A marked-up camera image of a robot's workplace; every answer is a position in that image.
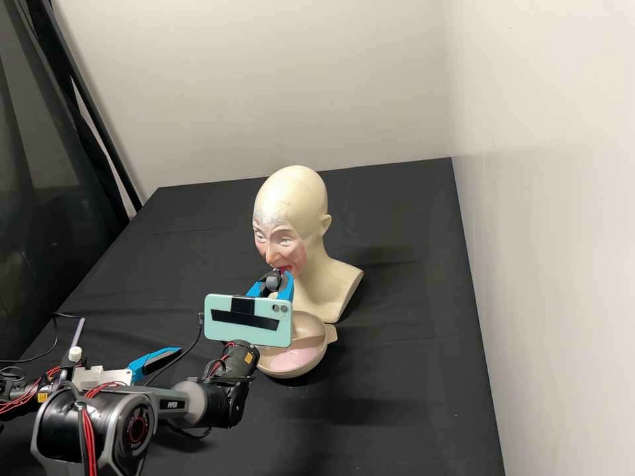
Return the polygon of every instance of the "mannequin nose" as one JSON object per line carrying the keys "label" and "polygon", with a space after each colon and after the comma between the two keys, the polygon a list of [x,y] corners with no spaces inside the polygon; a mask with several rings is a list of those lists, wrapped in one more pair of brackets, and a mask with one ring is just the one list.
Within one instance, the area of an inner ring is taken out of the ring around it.
{"label": "mannequin nose", "polygon": [[267,250],[265,251],[265,261],[267,264],[271,265],[278,258],[278,252],[273,249],[271,245],[267,246]]}

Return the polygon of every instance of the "white cap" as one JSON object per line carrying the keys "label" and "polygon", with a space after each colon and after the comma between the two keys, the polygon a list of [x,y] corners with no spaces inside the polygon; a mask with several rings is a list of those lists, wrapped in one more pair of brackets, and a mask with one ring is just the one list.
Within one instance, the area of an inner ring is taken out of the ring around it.
{"label": "white cap", "polygon": [[79,362],[79,359],[81,359],[81,347],[71,347],[68,351],[68,360]]}

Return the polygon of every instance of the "white wall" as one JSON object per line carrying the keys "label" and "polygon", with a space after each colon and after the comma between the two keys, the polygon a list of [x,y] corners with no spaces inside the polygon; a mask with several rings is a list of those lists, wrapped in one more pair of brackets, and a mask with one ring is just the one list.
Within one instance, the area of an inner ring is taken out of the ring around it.
{"label": "white wall", "polygon": [[123,160],[158,186],[446,152],[442,1],[55,0]]}
{"label": "white wall", "polygon": [[446,2],[454,160],[510,476],[635,474],[635,4]]}

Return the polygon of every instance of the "mannequin ear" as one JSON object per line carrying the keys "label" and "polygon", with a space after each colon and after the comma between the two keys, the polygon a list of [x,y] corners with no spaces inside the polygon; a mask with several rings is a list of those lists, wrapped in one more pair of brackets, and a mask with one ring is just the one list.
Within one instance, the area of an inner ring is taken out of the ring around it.
{"label": "mannequin ear", "polygon": [[329,229],[329,227],[331,226],[331,222],[333,221],[333,218],[330,215],[323,215],[322,218],[320,219],[320,235],[324,236],[324,234],[326,233],[326,231]]}

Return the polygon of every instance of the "black cable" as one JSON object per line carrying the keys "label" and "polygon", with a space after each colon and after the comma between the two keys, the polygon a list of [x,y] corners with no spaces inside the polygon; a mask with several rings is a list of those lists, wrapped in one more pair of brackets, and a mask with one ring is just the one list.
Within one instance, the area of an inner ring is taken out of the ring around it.
{"label": "black cable", "polygon": [[239,382],[251,382],[256,380],[256,376],[247,377],[209,377],[202,379],[202,383],[239,383]]}
{"label": "black cable", "polygon": [[77,389],[77,386],[75,386],[75,384],[69,380],[64,380],[59,388],[68,388],[71,392],[73,392],[73,396],[75,397],[75,401],[79,400],[80,396],[79,396],[79,390]]}
{"label": "black cable", "polygon": [[[18,370],[21,374],[6,372],[8,369]],[[0,377],[3,379],[11,380],[13,382],[19,382],[22,380],[26,380],[26,372],[21,367],[7,366],[0,369]]]}
{"label": "black cable", "polygon": [[190,438],[191,440],[202,440],[203,438],[205,438],[207,435],[209,435],[212,432],[212,427],[210,426],[202,434],[195,435],[193,433],[183,430],[182,428],[174,426],[169,421],[166,421],[166,423],[168,428],[170,428],[170,430],[172,430],[174,433],[178,433],[180,435],[186,436],[187,438]]}
{"label": "black cable", "polygon": [[210,378],[210,370],[212,369],[212,365],[219,363],[222,365],[223,367],[223,372],[227,371],[227,364],[220,358],[220,359],[214,359],[211,360],[207,363],[207,365],[205,366],[205,371],[203,372],[203,378]]}
{"label": "black cable", "polygon": [[146,387],[148,387],[153,381],[156,380],[156,378],[158,376],[160,376],[163,372],[165,372],[167,369],[169,369],[171,366],[173,366],[174,364],[176,364],[179,360],[181,360],[183,357],[185,357],[193,348],[194,346],[196,346],[196,344],[198,344],[198,341],[200,339],[200,334],[203,330],[203,320],[202,320],[202,314],[199,313],[198,314],[198,333],[196,334],[196,338],[194,339],[194,342],[192,342],[192,344],[190,344],[190,346],[185,350],[185,352],[183,352],[180,356],[176,357],[172,362],[170,362],[168,365],[166,365],[165,367],[163,367],[162,369],[160,369],[156,374],[154,374],[153,376],[151,376],[147,382],[144,383],[144,385]]}
{"label": "black cable", "polygon": [[54,312],[53,313],[53,326],[55,328],[55,340],[53,341],[53,345],[51,346],[51,348],[49,350],[47,350],[46,352],[35,356],[35,357],[30,357],[28,359],[22,359],[22,360],[0,360],[0,364],[25,364],[27,362],[33,362],[34,360],[37,360],[39,358],[45,357],[47,355],[49,355],[51,352],[53,352],[55,350],[55,347],[58,346],[58,340],[60,338],[60,335],[58,333],[58,322],[56,320],[56,316],[60,316],[60,317],[68,317],[70,319],[82,319],[81,317],[78,316],[74,316],[74,315],[70,315],[70,314],[63,314],[60,312]]}
{"label": "black cable", "polygon": [[49,350],[47,350],[43,354],[40,354],[40,355],[35,356],[35,357],[30,357],[28,359],[22,359],[22,360],[0,360],[0,364],[25,364],[27,362],[33,362],[34,360],[37,360],[39,358],[42,358],[42,357],[45,357],[45,356],[49,355],[51,352],[53,352],[55,350],[55,347],[58,346],[58,339],[60,337],[60,335],[58,333],[58,322],[55,319],[55,315],[53,316],[53,326],[55,327],[55,341],[53,342],[53,345],[51,346],[51,348]]}

